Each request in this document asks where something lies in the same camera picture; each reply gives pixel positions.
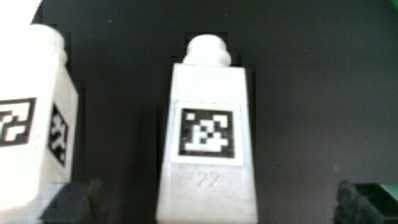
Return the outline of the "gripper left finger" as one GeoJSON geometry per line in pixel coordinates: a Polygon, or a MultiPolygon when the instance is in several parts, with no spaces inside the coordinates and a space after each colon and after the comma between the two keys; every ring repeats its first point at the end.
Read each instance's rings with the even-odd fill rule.
{"type": "Polygon", "coordinates": [[[106,197],[97,179],[62,186],[39,220],[42,224],[106,224],[106,197]]]}

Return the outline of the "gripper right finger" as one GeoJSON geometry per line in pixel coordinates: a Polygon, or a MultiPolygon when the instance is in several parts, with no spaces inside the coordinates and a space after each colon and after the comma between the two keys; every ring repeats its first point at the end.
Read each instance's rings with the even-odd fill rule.
{"type": "Polygon", "coordinates": [[[394,224],[394,185],[341,181],[334,224],[394,224]]]}

